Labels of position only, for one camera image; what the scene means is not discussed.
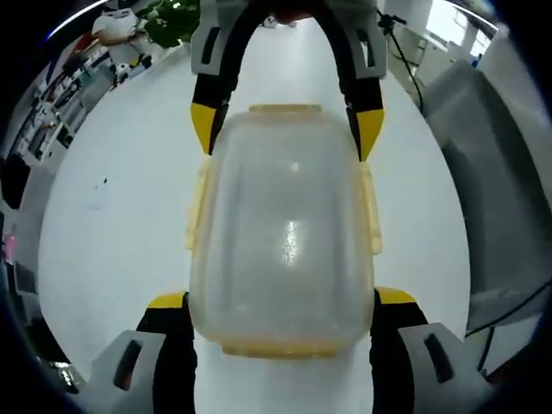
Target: gray gripper part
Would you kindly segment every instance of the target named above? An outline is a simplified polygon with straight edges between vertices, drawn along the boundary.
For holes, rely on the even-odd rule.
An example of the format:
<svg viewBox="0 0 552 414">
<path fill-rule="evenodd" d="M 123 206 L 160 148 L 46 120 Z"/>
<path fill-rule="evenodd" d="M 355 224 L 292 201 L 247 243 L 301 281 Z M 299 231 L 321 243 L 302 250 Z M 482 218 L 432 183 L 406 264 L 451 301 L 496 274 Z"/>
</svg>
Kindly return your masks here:
<svg viewBox="0 0 552 414">
<path fill-rule="evenodd" d="M 398 330 L 411 361 L 414 413 L 467 413 L 492 391 L 463 342 L 440 323 Z"/>
<path fill-rule="evenodd" d="M 77 404 L 94 414 L 153 414 L 155 363 L 163 341 L 162 334 L 122 332 L 92 362 L 90 381 L 74 398 Z M 129 359 L 130 365 L 135 361 L 131 377 L 124 372 Z"/>
<path fill-rule="evenodd" d="M 191 69 L 195 73 L 220 74 L 221 59 L 229 34 L 248 3 L 248 0 L 201 0 L 199 27 L 191 38 Z M 334 12 L 348 38 L 356 78 L 385 76 L 387 45 L 377 24 L 376 0 L 326 0 L 326 4 Z M 212 37 L 215 34 L 210 62 L 203 63 L 206 44 L 213 42 Z M 361 40 L 367 41 L 368 53 L 371 56 L 369 65 Z"/>
</svg>

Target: transparent plastic container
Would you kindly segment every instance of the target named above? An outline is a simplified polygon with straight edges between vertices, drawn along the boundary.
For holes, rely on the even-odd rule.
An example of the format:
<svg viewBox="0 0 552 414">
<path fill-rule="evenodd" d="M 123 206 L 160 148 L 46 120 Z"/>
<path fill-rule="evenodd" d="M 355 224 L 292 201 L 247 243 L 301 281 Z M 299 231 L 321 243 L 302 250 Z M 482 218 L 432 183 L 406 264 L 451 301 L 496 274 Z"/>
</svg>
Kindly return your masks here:
<svg viewBox="0 0 552 414">
<path fill-rule="evenodd" d="M 268 105 L 216 141 L 192 244 L 195 328 L 229 354 L 331 356 L 369 329 L 373 254 L 348 125 Z"/>
</svg>

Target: wall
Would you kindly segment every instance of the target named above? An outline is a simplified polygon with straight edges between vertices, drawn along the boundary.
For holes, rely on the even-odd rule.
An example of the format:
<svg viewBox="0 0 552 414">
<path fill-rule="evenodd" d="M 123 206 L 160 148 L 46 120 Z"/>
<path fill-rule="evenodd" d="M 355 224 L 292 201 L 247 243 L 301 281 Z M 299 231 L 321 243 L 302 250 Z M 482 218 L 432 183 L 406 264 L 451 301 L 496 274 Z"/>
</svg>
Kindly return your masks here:
<svg viewBox="0 0 552 414">
<path fill-rule="evenodd" d="M 386 0 L 384 11 L 405 19 L 406 27 L 419 35 L 425 33 L 433 0 Z"/>
<path fill-rule="evenodd" d="M 448 53 L 455 59 L 462 59 L 465 60 L 467 63 L 471 63 L 474 58 L 471 54 L 469 54 L 469 50 L 466 51 L 466 48 L 462 46 L 458 46 L 456 43 L 453 43 L 450 41 L 447 45 L 448 47 Z"/>
<path fill-rule="evenodd" d="M 462 41 L 461 48 L 465 53 L 471 56 L 472 47 L 474 46 L 475 36 L 477 36 L 478 29 L 470 22 L 467 23 L 466 34 Z"/>
</svg>

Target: cable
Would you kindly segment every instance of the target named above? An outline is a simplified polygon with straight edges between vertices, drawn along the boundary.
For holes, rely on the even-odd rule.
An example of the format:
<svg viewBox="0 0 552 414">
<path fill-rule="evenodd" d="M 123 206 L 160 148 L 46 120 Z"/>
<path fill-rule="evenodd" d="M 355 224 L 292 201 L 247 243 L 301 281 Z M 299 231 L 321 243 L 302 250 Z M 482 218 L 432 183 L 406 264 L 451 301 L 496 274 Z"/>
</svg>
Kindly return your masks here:
<svg viewBox="0 0 552 414">
<path fill-rule="evenodd" d="M 400 56 L 397 56 L 395 53 L 393 53 L 393 52 L 391 52 L 391 51 L 389 51 L 389 54 L 390 54 L 393 58 L 395 58 L 395 59 L 402 60 L 402 58 L 401 58 Z M 413 65 L 413 66 L 417 66 L 417 64 L 414 63 L 414 62 L 412 62 L 411 60 L 407 60 L 407 62 L 410 63 L 410 64 Z"/>
<path fill-rule="evenodd" d="M 380 18 L 378 25 L 381 28 L 383 28 L 383 34 L 385 36 L 391 35 L 391 38 L 393 39 L 393 43 L 395 43 L 395 47 L 397 48 L 398 53 L 400 54 L 400 59 L 405 64 L 406 70 L 408 71 L 408 74 L 412 79 L 412 83 L 416 87 L 417 96 L 420 101 L 419 110 L 420 110 L 420 113 L 423 115 L 423 98 L 422 98 L 422 92 L 420 91 L 420 86 L 417 84 L 416 78 L 414 78 L 411 67 L 408 64 L 408 59 L 405 57 L 405 54 L 403 53 L 403 49 L 401 49 L 400 45 L 398 44 L 397 38 L 393 33 L 393 27 L 395 25 L 395 22 L 406 24 L 406 21 L 396 16 L 384 15 L 383 13 L 381 13 L 379 9 L 376 9 L 376 10 L 378 11 L 378 15 Z"/>
<path fill-rule="evenodd" d="M 416 87 L 417 96 L 420 100 L 419 109 L 420 109 L 420 113 L 423 115 L 423 98 L 422 98 L 422 92 L 420 91 L 420 87 L 418 86 L 417 81 L 414 78 L 414 75 L 412 74 L 411 67 L 408 64 L 408 60 L 406 59 L 405 54 L 403 53 L 403 49 L 401 49 L 400 46 L 398 45 L 397 38 L 395 37 L 395 34 L 393 34 L 393 32 L 391 32 L 390 35 L 391 35 L 391 38 L 393 39 L 393 43 L 395 43 L 395 47 L 397 48 L 398 53 L 400 54 L 400 58 L 403 61 L 403 63 L 405 64 L 406 70 L 408 71 L 408 74 L 410 75 L 410 77 L 412 79 L 412 83 Z"/>
<path fill-rule="evenodd" d="M 495 327 L 492 326 L 489 329 L 489 335 L 486 338 L 485 347 L 483 348 L 483 354 L 481 354 L 480 363 L 477 364 L 477 370 L 481 372 L 485 365 L 486 357 L 489 355 L 489 349 L 491 349 L 492 337 L 494 336 Z"/>
<path fill-rule="evenodd" d="M 497 317 L 496 319 L 494 319 L 493 321 L 489 322 L 489 323 L 485 323 L 484 325 L 482 326 L 479 326 L 479 328 L 476 328 L 474 330 L 470 330 L 467 334 L 466 334 L 466 338 L 473 335 L 473 334 L 476 334 L 477 332 L 481 332 L 483 329 L 487 329 L 489 328 L 490 326 L 493 326 L 493 325 L 496 325 L 497 323 L 500 323 L 502 321 L 504 321 L 507 317 L 513 315 L 514 313 L 516 313 L 517 311 L 519 311 L 521 308 L 523 308 L 524 306 L 526 306 L 531 300 L 533 300 L 536 296 L 538 296 L 539 293 L 541 293 L 544 289 L 546 289 L 547 287 L 549 287 L 550 283 L 552 282 L 552 280 L 549 280 L 548 282 L 546 282 L 544 285 L 542 285 L 541 287 L 539 287 L 536 291 L 534 291 L 531 295 L 529 295 L 528 298 L 526 298 L 521 304 L 519 304 L 518 306 L 514 307 L 513 309 L 511 309 L 510 311 L 506 312 L 504 315 L 502 315 L 501 317 Z"/>
</svg>

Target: container lid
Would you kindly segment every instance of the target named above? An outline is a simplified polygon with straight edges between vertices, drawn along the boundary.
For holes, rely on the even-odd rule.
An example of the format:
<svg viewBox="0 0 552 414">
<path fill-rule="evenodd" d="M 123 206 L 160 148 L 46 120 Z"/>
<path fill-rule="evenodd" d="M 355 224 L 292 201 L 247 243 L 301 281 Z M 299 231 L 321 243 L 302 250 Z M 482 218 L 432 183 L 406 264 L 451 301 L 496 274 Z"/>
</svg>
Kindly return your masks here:
<svg viewBox="0 0 552 414">
<path fill-rule="evenodd" d="M 231 354 L 289 357 L 334 354 L 369 329 L 365 166 L 348 125 L 315 105 L 258 106 L 225 123 L 188 232 L 200 334 Z"/>
</svg>

